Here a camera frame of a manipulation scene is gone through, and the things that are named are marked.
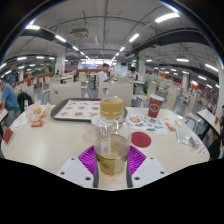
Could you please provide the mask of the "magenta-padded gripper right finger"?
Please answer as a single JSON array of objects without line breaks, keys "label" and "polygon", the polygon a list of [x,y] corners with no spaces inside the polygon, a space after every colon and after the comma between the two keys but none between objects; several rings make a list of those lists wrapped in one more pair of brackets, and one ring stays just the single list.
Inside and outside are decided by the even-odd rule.
[{"label": "magenta-padded gripper right finger", "polygon": [[128,188],[140,188],[167,175],[168,172],[155,157],[147,157],[134,146],[130,147],[126,169]]}]

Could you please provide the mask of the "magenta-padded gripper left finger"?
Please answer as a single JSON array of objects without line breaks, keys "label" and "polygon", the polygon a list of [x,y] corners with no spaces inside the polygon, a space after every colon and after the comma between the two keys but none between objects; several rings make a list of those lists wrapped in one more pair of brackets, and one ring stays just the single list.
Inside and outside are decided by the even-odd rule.
[{"label": "magenta-padded gripper left finger", "polygon": [[70,157],[57,175],[84,188],[97,188],[99,171],[94,147],[90,146],[78,157]]}]

